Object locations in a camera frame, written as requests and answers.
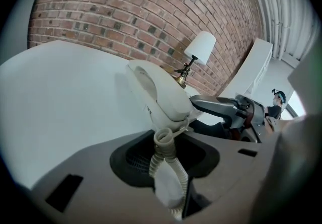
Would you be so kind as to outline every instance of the black slot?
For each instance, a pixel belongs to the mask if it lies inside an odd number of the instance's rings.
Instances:
[[[248,149],[240,149],[238,151],[238,153],[244,154],[244,155],[247,155],[247,156],[251,156],[251,157],[255,157],[257,155],[257,152],[251,151],[251,150],[248,150]]]
[[[48,196],[46,202],[60,212],[64,212],[83,177],[69,174]]]

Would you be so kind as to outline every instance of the cable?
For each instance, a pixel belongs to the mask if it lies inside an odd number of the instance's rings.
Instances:
[[[186,202],[189,177],[187,172],[181,165],[179,159],[177,158],[177,150],[174,138],[187,129],[189,125],[189,119],[186,118],[185,122],[186,124],[175,133],[173,133],[169,128],[163,128],[154,134],[153,140],[155,152],[151,158],[149,167],[149,175],[154,178],[161,163],[165,160],[176,173],[184,195],[182,201],[177,207],[169,208],[169,211],[176,219],[182,219],[182,212]]]

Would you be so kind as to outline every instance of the person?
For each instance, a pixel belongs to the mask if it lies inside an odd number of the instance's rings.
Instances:
[[[265,108],[265,117],[274,117],[280,119],[282,114],[282,104],[286,103],[286,96],[282,91],[275,92],[273,106]]]

